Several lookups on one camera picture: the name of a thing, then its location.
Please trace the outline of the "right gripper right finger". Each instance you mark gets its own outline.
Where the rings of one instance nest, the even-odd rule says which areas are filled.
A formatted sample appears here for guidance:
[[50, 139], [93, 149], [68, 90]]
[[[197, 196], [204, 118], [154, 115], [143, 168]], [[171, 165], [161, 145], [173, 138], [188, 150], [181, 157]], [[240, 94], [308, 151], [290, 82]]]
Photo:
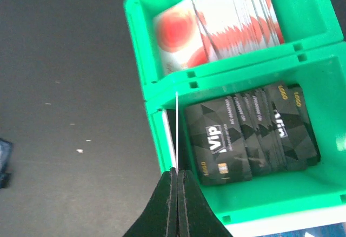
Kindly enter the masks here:
[[178, 236], [231, 236], [212, 212], [191, 171], [180, 170], [177, 183]]

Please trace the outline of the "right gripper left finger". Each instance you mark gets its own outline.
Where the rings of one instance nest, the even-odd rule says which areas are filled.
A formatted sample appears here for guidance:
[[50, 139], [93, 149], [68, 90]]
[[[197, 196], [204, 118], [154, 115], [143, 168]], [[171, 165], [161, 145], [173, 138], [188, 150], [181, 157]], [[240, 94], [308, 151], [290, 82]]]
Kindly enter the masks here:
[[164, 172], [144, 211], [124, 236], [178, 236], [177, 173]]

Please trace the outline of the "blue card holder wallet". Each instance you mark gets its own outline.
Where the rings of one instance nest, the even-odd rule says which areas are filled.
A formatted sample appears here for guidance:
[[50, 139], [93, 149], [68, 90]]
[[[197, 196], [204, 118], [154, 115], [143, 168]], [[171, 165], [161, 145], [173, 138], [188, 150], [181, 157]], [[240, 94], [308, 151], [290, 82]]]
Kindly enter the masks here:
[[13, 143], [1, 138], [1, 189], [7, 188], [11, 179], [9, 161], [13, 150]]

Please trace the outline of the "green bin with black cards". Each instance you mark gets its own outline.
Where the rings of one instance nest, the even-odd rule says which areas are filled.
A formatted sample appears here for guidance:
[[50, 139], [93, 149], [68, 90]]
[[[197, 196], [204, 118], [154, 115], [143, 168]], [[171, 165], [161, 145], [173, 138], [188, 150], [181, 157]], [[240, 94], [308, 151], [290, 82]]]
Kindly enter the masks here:
[[171, 166], [162, 113], [277, 81], [302, 87], [321, 151], [303, 172], [203, 186], [212, 211], [225, 224], [342, 205], [345, 195], [345, 42], [183, 82], [144, 104], [161, 171]]

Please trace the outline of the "black VIP card stack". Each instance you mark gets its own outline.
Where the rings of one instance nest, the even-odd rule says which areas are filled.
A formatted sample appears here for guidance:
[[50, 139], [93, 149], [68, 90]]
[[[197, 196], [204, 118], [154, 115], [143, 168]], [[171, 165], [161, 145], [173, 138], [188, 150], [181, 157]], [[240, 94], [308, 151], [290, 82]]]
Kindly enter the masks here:
[[201, 184], [301, 171], [321, 155], [302, 88], [273, 83], [191, 105], [184, 111]]

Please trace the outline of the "white bin with blue cards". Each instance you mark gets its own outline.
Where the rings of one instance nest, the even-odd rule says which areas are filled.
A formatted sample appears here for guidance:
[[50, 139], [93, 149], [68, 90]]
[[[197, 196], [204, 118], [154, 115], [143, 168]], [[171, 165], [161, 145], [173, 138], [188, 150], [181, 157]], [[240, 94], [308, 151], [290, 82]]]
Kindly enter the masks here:
[[233, 236], [261, 236], [345, 222], [345, 205], [226, 225]]

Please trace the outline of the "green bin with red cards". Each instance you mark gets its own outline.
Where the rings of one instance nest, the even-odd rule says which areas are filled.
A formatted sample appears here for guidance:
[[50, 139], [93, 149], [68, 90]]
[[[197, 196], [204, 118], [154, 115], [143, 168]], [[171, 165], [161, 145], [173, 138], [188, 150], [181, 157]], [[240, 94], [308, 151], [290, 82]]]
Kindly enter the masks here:
[[[139, 78], [143, 86], [165, 78], [158, 53], [153, 19], [181, 0], [125, 0]], [[283, 45], [222, 59], [195, 68], [198, 77], [238, 69], [343, 40], [331, 0], [272, 0], [283, 33]]]

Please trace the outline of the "red white card stack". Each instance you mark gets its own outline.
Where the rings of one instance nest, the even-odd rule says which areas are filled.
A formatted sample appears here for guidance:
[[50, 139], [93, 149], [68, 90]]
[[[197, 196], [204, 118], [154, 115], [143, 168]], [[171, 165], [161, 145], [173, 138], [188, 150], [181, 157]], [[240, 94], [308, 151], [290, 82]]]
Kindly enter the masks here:
[[271, 0], [182, 0], [154, 28], [167, 75], [284, 43]]

